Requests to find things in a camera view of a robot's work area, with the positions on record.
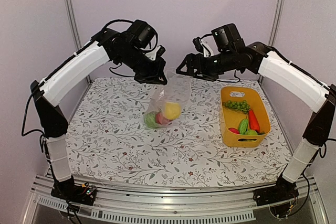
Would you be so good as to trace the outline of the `clear zip top bag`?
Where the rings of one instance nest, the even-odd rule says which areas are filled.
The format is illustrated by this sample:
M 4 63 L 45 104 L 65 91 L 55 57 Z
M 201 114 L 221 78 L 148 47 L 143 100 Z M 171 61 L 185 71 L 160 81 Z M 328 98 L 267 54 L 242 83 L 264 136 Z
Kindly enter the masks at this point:
M 167 69 L 165 71 L 165 76 L 167 78 L 167 84 L 164 86 L 160 85 L 154 90 L 145 114 L 152 111 L 156 113 L 163 112 L 164 104 L 166 102 L 179 103 L 182 114 L 182 110 L 188 104 L 191 97 L 191 79 L 187 76 L 176 74 L 173 68 Z M 159 125 L 157 129 L 168 127 L 175 123 L 177 119 L 173 120 L 168 125 Z

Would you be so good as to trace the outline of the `green guava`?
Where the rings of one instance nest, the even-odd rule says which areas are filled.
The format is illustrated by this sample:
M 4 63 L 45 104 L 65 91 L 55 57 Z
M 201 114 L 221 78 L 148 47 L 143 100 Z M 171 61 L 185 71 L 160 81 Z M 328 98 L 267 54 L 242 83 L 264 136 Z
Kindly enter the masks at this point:
M 247 130 L 245 132 L 245 135 L 258 135 L 258 132 L 255 130 Z
M 152 111 L 149 113 L 146 113 L 143 117 L 144 123 L 146 124 L 147 127 L 151 129 L 157 129 L 159 125 L 156 123 L 156 112 Z

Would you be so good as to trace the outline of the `yellow lemon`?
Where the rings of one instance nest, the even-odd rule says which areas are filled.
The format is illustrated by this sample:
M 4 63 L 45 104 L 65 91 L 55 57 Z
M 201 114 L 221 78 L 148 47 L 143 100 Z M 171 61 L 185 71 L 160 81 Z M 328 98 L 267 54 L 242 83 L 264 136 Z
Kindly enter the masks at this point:
M 181 114 L 181 106 L 179 103 L 166 102 L 163 108 L 163 116 L 168 120 L 175 120 Z

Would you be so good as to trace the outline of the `red apple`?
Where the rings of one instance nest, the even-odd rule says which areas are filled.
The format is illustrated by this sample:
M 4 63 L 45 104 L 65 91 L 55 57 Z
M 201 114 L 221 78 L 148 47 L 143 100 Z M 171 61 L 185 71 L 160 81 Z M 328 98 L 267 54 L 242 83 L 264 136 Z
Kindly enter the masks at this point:
M 171 123 L 173 120 L 167 119 L 162 112 L 158 112 L 155 116 L 155 122 L 158 125 L 168 125 Z

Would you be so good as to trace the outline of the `yellow plastic basket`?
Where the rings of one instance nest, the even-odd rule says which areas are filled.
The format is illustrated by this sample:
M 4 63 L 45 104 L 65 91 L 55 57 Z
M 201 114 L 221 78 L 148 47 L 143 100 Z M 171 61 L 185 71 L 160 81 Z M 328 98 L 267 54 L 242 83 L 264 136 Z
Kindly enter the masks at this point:
M 238 129 L 243 119 L 248 120 L 248 113 L 234 111 L 225 108 L 223 105 L 220 109 L 220 130 L 223 143 L 229 147 L 257 147 L 271 130 L 268 113 L 259 93 L 251 88 L 242 88 L 229 86 L 220 91 L 221 103 L 231 101 L 247 101 L 251 110 L 260 125 L 258 135 L 235 134 L 228 129 L 233 127 Z

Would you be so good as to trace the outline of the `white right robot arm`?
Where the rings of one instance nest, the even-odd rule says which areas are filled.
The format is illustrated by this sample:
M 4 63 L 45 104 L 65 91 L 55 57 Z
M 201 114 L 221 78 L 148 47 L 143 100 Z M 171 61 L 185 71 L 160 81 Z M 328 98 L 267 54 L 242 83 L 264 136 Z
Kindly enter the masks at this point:
M 335 85 L 326 85 L 286 59 L 274 47 L 255 42 L 248 46 L 230 47 L 210 57 L 190 53 L 181 64 L 185 75 L 215 81 L 231 70 L 247 69 L 279 84 L 312 111 L 312 116 L 290 162 L 271 190 L 276 201 L 291 194 L 292 186 L 307 166 L 313 162 L 318 149 L 328 140 L 335 113 Z

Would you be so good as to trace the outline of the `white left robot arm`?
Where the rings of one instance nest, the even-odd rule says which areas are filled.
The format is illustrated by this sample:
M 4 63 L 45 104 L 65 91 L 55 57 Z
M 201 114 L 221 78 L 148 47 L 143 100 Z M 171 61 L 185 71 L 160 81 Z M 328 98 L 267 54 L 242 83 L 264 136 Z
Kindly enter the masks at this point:
M 109 61 L 131 68 L 138 83 L 166 85 L 162 58 L 165 48 L 155 45 L 147 49 L 152 38 L 158 35 L 151 29 L 128 29 L 120 33 L 104 28 L 51 74 L 31 83 L 29 101 L 34 102 L 42 126 L 39 130 L 44 138 L 41 149 L 46 154 L 58 192 L 67 200 L 77 197 L 78 188 L 68 164 L 68 121 L 59 107 L 60 102 L 80 81 Z

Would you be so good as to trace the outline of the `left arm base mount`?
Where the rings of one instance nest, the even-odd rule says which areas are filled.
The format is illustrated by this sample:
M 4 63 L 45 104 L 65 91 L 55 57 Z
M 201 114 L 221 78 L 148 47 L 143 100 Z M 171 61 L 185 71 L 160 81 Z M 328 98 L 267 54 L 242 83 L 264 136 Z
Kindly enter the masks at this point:
M 73 178 L 64 182 L 55 181 L 51 190 L 51 195 L 55 198 L 88 206 L 93 206 L 96 194 L 97 188 L 94 185 L 76 185 Z

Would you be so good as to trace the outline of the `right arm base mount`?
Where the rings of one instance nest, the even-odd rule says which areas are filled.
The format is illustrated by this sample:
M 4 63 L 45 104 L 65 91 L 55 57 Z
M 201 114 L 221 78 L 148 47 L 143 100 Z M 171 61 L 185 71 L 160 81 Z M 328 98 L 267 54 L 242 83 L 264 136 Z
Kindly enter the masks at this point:
M 270 208 L 271 214 L 276 218 L 287 218 L 294 203 L 290 203 L 290 199 L 296 200 L 299 196 L 296 183 L 290 183 L 280 176 L 275 185 L 256 189 L 253 192 L 253 200 L 257 206 L 275 204 Z

